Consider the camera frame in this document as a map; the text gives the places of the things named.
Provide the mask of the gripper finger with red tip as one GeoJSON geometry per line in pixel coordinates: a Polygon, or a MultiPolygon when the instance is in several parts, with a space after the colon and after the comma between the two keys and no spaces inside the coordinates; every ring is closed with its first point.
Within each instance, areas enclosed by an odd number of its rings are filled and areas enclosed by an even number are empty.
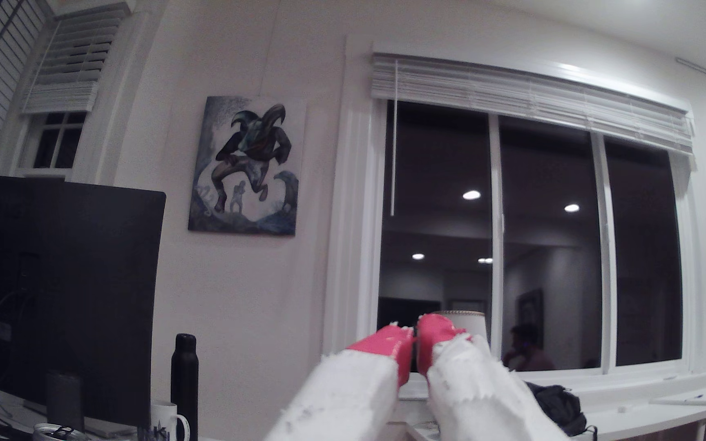
{"type": "Polygon", "coordinates": [[[409,379],[414,329],[387,325],[322,358],[265,440],[376,440],[409,379]]]}
{"type": "Polygon", "coordinates": [[[443,315],[417,320],[417,368],[441,440],[567,440],[534,394],[495,357],[486,335],[443,315]]]}

